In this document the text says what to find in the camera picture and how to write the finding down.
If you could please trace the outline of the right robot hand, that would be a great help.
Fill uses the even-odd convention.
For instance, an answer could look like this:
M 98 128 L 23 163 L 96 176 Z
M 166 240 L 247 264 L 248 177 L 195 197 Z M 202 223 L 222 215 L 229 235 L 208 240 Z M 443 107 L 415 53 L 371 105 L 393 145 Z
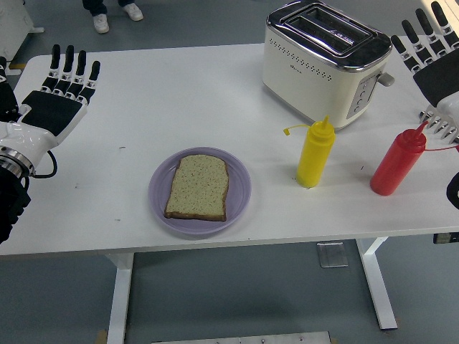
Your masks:
M 391 41 L 429 104 L 440 115 L 457 120 L 458 35 L 438 1 L 431 3 L 431 9 L 441 35 L 434 32 L 425 11 L 419 8 L 415 14 L 425 39 L 422 40 L 412 24 L 405 19 L 402 21 L 402 27 L 412 50 L 409 51 L 397 35 L 391 36 Z

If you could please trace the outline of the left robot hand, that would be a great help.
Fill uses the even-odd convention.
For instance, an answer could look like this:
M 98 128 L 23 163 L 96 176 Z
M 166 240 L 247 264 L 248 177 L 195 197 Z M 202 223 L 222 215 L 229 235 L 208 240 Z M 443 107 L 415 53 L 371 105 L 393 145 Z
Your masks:
M 60 67 L 60 46 L 53 46 L 49 73 L 39 90 L 31 91 L 19 106 L 19 117 L 6 123 L 1 147 L 22 154 L 33 166 L 47 151 L 60 145 L 87 113 L 95 94 L 100 62 L 86 70 L 87 53 L 65 52 Z

